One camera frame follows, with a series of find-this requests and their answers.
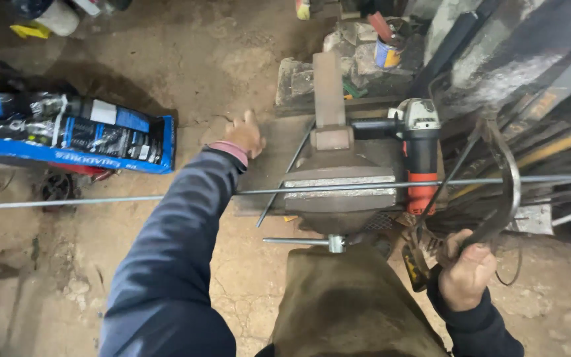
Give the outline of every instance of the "hand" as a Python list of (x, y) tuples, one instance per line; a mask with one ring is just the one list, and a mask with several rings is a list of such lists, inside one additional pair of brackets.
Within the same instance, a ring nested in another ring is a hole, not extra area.
[(459, 247), (473, 232), (463, 229), (447, 237), (436, 256), (442, 265), (440, 292), (448, 308), (455, 312), (477, 307), (488, 281), (497, 269), (497, 258), (488, 245), (475, 243), (457, 256)]
[(232, 123), (226, 125), (224, 140), (241, 147), (250, 159), (259, 156), (266, 147), (266, 138), (261, 137), (257, 118), (252, 110), (247, 110), (244, 113), (244, 120), (234, 118)]

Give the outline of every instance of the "dirty floor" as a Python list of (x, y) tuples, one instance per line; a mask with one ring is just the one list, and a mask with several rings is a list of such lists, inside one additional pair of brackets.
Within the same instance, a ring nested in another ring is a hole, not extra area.
[[(28, 73), (66, 78), (90, 95), (174, 114), (181, 164), (221, 137), (226, 118), (253, 108), (269, 120), (279, 61), (309, 60), (328, 29), (327, 23), (298, 21), (291, 0), (135, 1), (128, 12), (86, 21), (73, 38), (7, 38), (0, 58)], [(162, 194), (172, 178), (123, 172), (83, 195)], [(0, 201), (30, 199), (28, 186), (20, 175)], [(23, 272), (0, 281), (1, 355), (95, 355), (109, 282), (154, 206), (88, 205), (59, 214), (0, 210), (0, 260)], [(212, 304), (233, 331), (240, 357), (254, 356), (270, 337), (292, 248), (261, 239), (312, 236), (281, 217), (267, 218), (260, 229), (255, 222), (235, 217), (229, 207), (211, 264)], [(571, 357), (571, 246), (514, 240), (524, 247), (521, 276), (512, 287), (493, 280), (493, 300), (528, 356)], [(408, 283), (397, 253), (390, 264)], [(505, 279), (514, 274), (516, 255), (514, 244), (500, 258)], [(424, 294), (416, 298), (450, 347)]]

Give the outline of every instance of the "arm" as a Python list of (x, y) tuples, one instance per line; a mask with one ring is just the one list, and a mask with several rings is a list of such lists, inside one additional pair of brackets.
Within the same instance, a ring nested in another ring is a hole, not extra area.
[(495, 255), (481, 244), (459, 254), (471, 233), (464, 229), (449, 236), (438, 251), (440, 264), (432, 270), (427, 296), (446, 322), (455, 357), (523, 357), (523, 346), (490, 301), (487, 285), (497, 269)]
[(523, 357), (523, 346), (507, 331), (504, 320), (490, 301), (488, 288), (479, 305), (468, 311), (451, 310), (441, 295), (439, 276), (432, 276), (427, 295), (446, 322), (455, 357)]
[[(250, 141), (261, 145), (254, 131)], [(116, 270), (100, 356), (235, 355), (234, 336), (210, 306), (209, 265), (246, 153), (261, 152), (242, 149), (247, 132), (228, 130), (228, 142), (204, 149), (171, 183)]]

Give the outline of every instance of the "olive green pants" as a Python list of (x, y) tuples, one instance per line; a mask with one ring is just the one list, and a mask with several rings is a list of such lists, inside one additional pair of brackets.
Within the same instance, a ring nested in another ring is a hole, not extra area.
[(441, 356), (441, 339), (369, 245), (294, 249), (272, 333), (277, 356)]

